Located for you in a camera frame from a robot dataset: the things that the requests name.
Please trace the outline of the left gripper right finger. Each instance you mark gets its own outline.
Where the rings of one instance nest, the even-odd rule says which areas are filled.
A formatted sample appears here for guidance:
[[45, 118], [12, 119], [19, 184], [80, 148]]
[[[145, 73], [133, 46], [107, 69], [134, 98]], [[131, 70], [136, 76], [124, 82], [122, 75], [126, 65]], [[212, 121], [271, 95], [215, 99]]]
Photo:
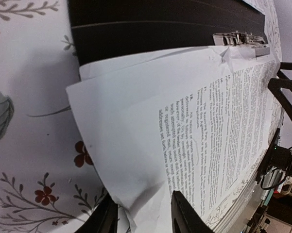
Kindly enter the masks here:
[[214, 233], [180, 191], [172, 193], [171, 212], [173, 233]]

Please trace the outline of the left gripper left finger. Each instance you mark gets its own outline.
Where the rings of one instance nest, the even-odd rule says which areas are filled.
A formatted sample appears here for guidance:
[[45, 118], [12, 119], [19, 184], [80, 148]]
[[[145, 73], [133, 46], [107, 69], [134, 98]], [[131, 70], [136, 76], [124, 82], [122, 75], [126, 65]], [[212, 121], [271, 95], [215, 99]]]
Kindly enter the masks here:
[[117, 228], [118, 205], [107, 194], [88, 220], [75, 233], [116, 233]]

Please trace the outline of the printed paper sheet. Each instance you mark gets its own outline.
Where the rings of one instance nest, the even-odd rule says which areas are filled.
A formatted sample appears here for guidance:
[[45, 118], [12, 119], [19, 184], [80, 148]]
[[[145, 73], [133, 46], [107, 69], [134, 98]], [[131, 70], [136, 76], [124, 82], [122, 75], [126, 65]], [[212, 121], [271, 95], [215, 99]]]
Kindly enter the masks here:
[[134, 233], [172, 231], [180, 191], [202, 219], [268, 148], [277, 56], [189, 49], [67, 87], [96, 171]]

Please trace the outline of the black clip folder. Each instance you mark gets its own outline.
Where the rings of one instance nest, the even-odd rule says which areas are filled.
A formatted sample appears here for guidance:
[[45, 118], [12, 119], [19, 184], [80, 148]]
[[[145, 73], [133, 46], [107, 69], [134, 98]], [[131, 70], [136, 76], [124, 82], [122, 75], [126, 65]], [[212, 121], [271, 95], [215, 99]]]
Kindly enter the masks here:
[[155, 50], [211, 46], [215, 33], [265, 36], [265, 15], [241, 0], [70, 0], [81, 65]]

